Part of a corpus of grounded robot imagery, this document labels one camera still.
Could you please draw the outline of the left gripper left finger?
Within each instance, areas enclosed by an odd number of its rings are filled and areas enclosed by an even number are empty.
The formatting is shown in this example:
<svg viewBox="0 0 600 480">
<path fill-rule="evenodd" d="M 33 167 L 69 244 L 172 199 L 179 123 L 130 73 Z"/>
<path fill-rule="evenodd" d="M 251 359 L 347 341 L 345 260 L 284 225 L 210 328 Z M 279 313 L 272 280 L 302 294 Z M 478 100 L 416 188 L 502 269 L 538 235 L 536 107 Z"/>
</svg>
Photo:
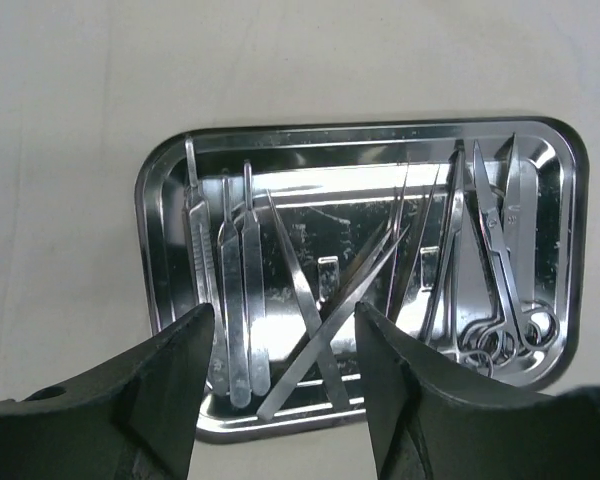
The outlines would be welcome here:
<svg viewBox="0 0 600 480">
<path fill-rule="evenodd" d="M 185 479 L 214 329 L 204 304 L 27 398 L 0 401 L 0 479 Z"/>
</svg>

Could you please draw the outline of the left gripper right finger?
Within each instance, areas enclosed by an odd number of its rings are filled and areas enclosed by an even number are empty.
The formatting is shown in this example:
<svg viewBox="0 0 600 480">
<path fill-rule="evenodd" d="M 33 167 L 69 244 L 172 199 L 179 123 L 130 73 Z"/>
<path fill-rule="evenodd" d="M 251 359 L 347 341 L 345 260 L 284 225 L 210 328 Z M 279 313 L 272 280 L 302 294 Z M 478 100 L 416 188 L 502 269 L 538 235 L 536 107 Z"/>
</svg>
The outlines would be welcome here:
<svg viewBox="0 0 600 480">
<path fill-rule="evenodd" d="M 600 479 L 600 386 L 557 396 L 463 367 L 355 307 L 380 479 Z"/>
</svg>

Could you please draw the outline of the steel instrument tray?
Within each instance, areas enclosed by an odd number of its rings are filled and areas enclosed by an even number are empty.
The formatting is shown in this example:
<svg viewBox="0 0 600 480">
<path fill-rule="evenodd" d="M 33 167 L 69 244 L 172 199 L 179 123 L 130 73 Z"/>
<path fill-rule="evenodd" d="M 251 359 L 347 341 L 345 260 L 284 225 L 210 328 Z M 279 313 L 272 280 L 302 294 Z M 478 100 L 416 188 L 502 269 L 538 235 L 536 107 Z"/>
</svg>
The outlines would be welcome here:
<svg viewBox="0 0 600 480">
<path fill-rule="evenodd" d="M 578 344 L 589 159 L 548 117 L 196 130 L 142 165 L 154 332 L 216 313 L 207 443 L 358 422 L 354 306 L 541 390 Z"/>
</svg>

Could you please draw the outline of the ribbed scalpel handle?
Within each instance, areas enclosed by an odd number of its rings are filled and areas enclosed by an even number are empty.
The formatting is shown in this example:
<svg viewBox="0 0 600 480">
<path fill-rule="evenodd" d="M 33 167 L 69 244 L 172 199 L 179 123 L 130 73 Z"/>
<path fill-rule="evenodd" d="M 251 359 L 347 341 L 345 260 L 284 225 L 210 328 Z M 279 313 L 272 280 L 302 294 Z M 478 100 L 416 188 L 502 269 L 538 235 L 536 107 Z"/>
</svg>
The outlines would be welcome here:
<svg viewBox="0 0 600 480">
<path fill-rule="evenodd" d="M 197 174 L 194 140 L 184 141 L 189 186 L 185 188 L 184 220 L 188 229 L 188 249 L 193 286 L 200 303 L 214 311 L 214 334 L 208 367 L 212 392 L 225 396 L 229 392 L 228 353 L 217 285 L 210 230 L 210 212 Z"/>
</svg>

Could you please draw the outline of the beige cloth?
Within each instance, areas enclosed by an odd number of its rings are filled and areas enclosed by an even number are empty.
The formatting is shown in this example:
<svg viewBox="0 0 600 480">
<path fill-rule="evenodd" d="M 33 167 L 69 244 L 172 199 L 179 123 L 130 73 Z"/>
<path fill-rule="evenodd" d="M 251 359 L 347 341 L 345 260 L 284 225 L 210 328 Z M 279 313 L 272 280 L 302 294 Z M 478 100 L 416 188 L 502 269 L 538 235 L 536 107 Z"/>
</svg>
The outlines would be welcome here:
<svg viewBox="0 0 600 480">
<path fill-rule="evenodd" d="M 540 114 L 590 159 L 579 346 L 600 384 L 600 1 L 0 1 L 0 400 L 151 333 L 148 154 L 214 126 Z"/>
</svg>

